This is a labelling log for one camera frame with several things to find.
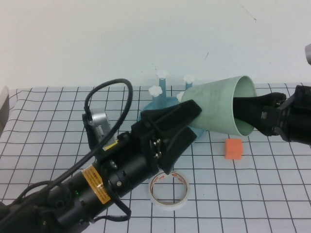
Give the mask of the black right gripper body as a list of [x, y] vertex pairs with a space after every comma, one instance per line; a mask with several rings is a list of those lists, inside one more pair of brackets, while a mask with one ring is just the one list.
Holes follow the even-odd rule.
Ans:
[[277, 108], [273, 135], [279, 135], [286, 142], [311, 144], [311, 88], [297, 85], [289, 98], [275, 92], [274, 107]]

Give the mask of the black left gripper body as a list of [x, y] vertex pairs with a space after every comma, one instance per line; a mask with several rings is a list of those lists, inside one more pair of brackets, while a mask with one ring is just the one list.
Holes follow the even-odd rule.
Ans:
[[139, 121], [131, 132], [118, 136], [116, 145], [104, 151], [97, 161], [108, 174], [155, 175], [170, 173], [170, 123]]

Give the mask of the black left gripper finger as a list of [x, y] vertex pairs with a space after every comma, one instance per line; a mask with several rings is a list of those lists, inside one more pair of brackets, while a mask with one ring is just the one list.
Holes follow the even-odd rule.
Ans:
[[184, 128], [191, 129], [196, 139], [203, 135], [203, 130], [192, 127], [192, 122], [202, 109], [193, 100], [179, 103], [177, 99], [167, 99], [166, 108], [154, 108], [149, 103], [140, 113], [140, 119], [149, 122], [164, 133], [177, 133]]
[[164, 140], [158, 164], [165, 174], [170, 174], [179, 157], [195, 139], [196, 134], [190, 128], [184, 128], [172, 138]]

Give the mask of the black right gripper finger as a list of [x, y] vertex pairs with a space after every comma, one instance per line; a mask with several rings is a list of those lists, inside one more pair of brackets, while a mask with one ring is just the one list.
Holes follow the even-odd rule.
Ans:
[[234, 97], [233, 115], [235, 119], [260, 129], [263, 108], [265, 106], [275, 108], [278, 102], [285, 100], [286, 95], [282, 93], [270, 93], [257, 97]]
[[254, 127], [265, 136], [279, 135], [279, 133], [277, 132], [277, 128], [279, 126], [276, 124], [259, 123], [259, 124], [255, 124]]

